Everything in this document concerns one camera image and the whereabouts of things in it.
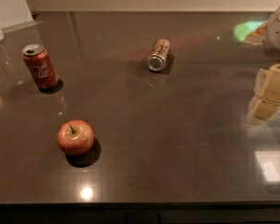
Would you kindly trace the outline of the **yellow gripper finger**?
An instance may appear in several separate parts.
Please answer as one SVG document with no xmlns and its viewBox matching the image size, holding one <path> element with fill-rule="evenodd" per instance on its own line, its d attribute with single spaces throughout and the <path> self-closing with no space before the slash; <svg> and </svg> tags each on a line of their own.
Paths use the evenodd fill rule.
<svg viewBox="0 0 280 224">
<path fill-rule="evenodd" d="M 279 107 L 280 63 L 269 69 L 260 68 L 258 71 L 246 121 L 251 125 L 262 125 L 278 111 Z"/>
</svg>

